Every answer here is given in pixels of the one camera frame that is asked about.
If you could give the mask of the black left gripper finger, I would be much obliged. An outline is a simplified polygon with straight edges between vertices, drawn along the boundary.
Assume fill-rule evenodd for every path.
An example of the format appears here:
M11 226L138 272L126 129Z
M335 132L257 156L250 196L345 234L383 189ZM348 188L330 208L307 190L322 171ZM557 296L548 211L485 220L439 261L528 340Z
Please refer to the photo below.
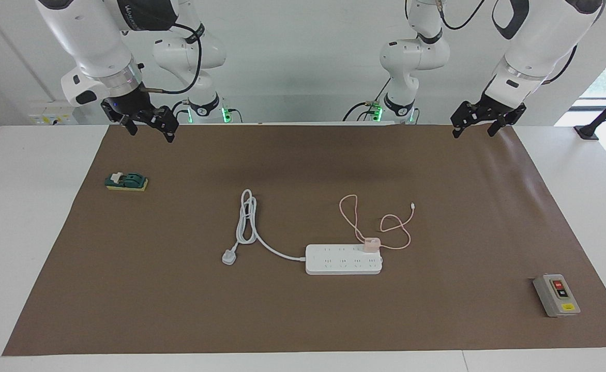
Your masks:
M520 120L521 115L499 115L488 128L489 137L494 137L497 132L504 127L515 125Z
M469 102L461 103L457 110L450 116L454 138L459 138L462 132L468 127L480 124L483 121L482 116L482 106Z

